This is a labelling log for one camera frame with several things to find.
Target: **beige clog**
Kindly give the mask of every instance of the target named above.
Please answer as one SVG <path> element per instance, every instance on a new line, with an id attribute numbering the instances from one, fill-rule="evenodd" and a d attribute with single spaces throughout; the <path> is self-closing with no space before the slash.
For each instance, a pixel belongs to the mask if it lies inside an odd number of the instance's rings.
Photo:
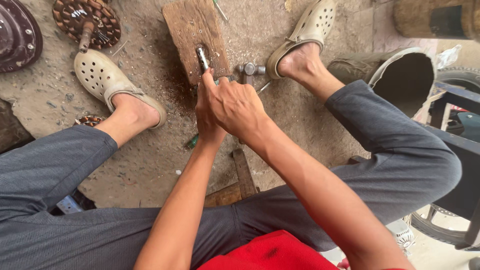
<path id="1" fill-rule="evenodd" d="M 286 42 L 270 56 L 267 64 L 267 72 L 273 79 L 281 79 L 278 73 L 278 63 L 291 52 L 296 46 L 307 42 L 315 42 L 320 46 L 320 52 L 324 48 L 324 40 L 333 27 L 336 13 L 334 0 L 315 0 L 303 13 L 297 27 Z"/>
<path id="2" fill-rule="evenodd" d="M 74 66 L 75 73 L 85 89 L 104 101 L 111 112 L 115 110 L 112 97 L 118 93 L 125 93 L 138 98 L 160 113 L 160 122 L 152 128 L 160 127 L 167 121 L 167 112 L 162 104 L 134 86 L 105 54 L 93 49 L 89 49 L 87 53 L 78 53 Z"/>

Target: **hand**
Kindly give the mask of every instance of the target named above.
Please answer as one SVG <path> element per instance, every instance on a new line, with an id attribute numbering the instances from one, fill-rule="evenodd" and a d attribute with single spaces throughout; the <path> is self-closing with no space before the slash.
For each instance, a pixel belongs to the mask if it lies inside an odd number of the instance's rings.
<path id="1" fill-rule="evenodd" d="M 208 69 L 205 74 L 207 73 L 212 76 L 214 70 Z M 197 93 L 198 100 L 195 113 L 197 115 L 199 141 L 212 143 L 219 147 L 227 132 L 216 123 L 215 116 L 208 106 L 208 95 L 203 83 L 198 85 Z"/>
<path id="2" fill-rule="evenodd" d="M 255 89 L 251 85 L 229 82 L 221 77 L 215 85 L 211 73 L 202 76 L 211 112 L 228 133 L 247 144 L 271 121 Z"/>

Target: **gray pants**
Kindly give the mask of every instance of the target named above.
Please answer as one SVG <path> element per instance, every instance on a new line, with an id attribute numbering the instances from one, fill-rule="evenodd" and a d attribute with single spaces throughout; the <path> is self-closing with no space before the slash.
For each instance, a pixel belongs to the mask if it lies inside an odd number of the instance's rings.
<path id="1" fill-rule="evenodd" d="M 383 223 L 439 199 L 458 183 L 455 154 L 364 82 L 337 91 L 326 107 L 373 154 L 332 171 Z M 47 212 L 116 150 L 106 133 L 75 126 L 0 156 L 0 268 L 132 268 L 158 208 L 61 217 Z M 284 185 L 231 206 L 205 208 L 192 268 L 280 229 L 319 251 L 336 246 Z"/>

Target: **red shirt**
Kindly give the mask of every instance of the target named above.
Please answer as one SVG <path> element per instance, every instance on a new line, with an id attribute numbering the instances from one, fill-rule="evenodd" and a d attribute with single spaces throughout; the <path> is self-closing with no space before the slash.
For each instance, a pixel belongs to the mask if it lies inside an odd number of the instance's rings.
<path id="1" fill-rule="evenodd" d="M 226 255 L 217 256 L 199 270 L 338 270 L 311 247 L 286 231 L 259 236 Z"/>

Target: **black tire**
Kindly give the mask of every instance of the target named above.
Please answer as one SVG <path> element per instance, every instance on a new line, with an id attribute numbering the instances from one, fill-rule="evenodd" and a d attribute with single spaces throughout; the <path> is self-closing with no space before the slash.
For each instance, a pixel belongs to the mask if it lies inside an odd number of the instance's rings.
<path id="1" fill-rule="evenodd" d="M 480 69 L 446 67 L 438 70 L 437 80 L 480 94 Z"/>
<path id="2" fill-rule="evenodd" d="M 440 242 L 450 245 L 465 245 L 465 233 L 461 231 L 452 231 L 442 228 L 426 219 L 422 218 L 417 212 L 412 213 L 412 226 L 426 236 L 436 239 Z"/>

